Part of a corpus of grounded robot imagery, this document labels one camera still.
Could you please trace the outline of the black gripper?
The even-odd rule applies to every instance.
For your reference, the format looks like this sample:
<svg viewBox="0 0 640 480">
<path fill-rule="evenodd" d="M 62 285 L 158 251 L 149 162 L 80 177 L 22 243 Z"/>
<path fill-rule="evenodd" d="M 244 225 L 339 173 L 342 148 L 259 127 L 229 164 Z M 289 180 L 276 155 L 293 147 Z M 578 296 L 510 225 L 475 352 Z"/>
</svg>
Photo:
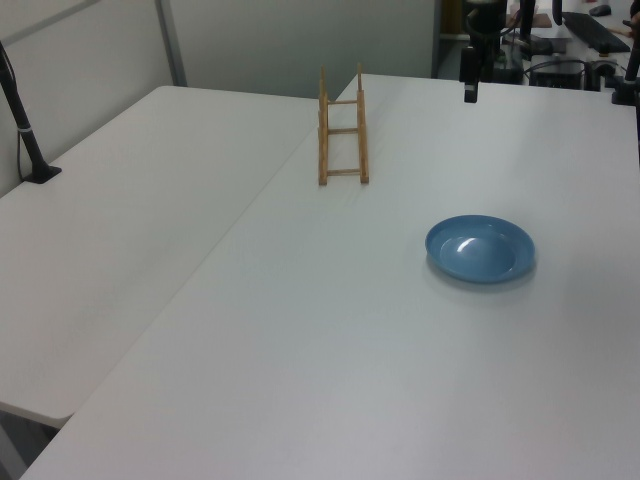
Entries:
<svg viewBox="0 0 640 480">
<path fill-rule="evenodd" d="M 459 81 L 464 83 L 464 102 L 477 103 L 481 61 L 478 50 L 466 46 L 461 50 Z"/>
</svg>

